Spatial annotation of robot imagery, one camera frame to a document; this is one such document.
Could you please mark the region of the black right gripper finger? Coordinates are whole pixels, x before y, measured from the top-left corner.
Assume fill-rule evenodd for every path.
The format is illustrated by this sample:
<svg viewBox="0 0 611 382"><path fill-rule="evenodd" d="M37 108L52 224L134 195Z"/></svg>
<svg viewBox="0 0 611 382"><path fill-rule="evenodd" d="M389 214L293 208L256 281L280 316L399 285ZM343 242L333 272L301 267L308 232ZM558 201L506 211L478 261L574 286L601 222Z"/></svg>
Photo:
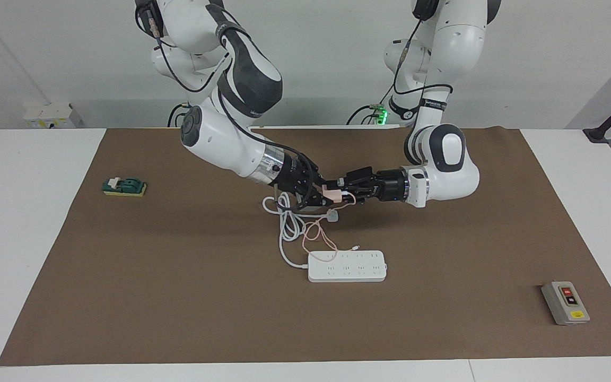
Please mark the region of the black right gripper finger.
<svg viewBox="0 0 611 382"><path fill-rule="evenodd" d="M311 159L305 159L305 180L307 181L307 188L328 188L328 182L319 172L318 165Z"/></svg>
<svg viewBox="0 0 611 382"><path fill-rule="evenodd" d="M329 206L329 201L321 194L317 188L311 188L304 193L296 193L297 213L311 213L320 211Z"/></svg>

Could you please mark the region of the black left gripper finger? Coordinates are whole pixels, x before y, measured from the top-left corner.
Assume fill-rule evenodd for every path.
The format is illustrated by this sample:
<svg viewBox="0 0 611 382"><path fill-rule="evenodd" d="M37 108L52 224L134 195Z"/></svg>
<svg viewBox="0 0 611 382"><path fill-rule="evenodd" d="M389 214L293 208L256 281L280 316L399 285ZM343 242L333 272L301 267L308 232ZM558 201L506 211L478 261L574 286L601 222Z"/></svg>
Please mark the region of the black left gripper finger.
<svg viewBox="0 0 611 382"><path fill-rule="evenodd" d="M344 177L338 179L339 187L360 187L362 184L373 180L374 172L372 167L363 167L354 171L349 171Z"/></svg>
<svg viewBox="0 0 611 382"><path fill-rule="evenodd" d="M377 186L345 186L343 197L347 201L364 202L377 196Z"/></svg>

